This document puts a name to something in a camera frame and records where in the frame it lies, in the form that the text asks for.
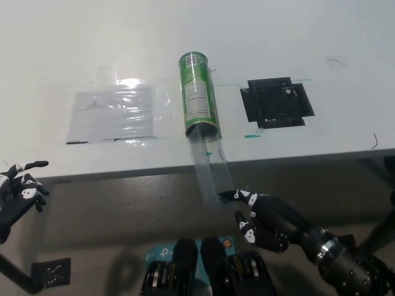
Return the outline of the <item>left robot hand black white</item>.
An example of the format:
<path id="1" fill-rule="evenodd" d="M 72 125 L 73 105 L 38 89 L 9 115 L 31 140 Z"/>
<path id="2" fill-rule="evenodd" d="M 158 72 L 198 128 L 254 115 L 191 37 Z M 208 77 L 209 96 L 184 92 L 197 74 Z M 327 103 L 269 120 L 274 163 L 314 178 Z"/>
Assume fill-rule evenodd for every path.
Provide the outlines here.
<path id="1" fill-rule="evenodd" d="M 32 168 L 42 168 L 49 165 L 46 160 L 28 163 L 16 163 L 7 171 L 1 173 L 1 243 L 9 237 L 12 226 L 31 207 L 39 212 L 46 205 L 45 197 L 49 191 L 29 173 Z"/>

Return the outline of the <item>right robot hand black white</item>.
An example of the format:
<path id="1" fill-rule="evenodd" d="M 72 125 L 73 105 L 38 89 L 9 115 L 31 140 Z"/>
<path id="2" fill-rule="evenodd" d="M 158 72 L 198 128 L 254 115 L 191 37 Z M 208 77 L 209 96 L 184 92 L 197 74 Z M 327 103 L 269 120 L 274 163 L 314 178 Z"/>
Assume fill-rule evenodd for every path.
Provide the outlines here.
<path id="1" fill-rule="evenodd" d="M 219 193 L 219 197 L 248 205 L 251 221 L 240 211 L 235 212 L 235 219 L 245 240 L 258 248 L 282 253 L 313 228 L 300 213 L 273 195 L 234 189 Z"/>

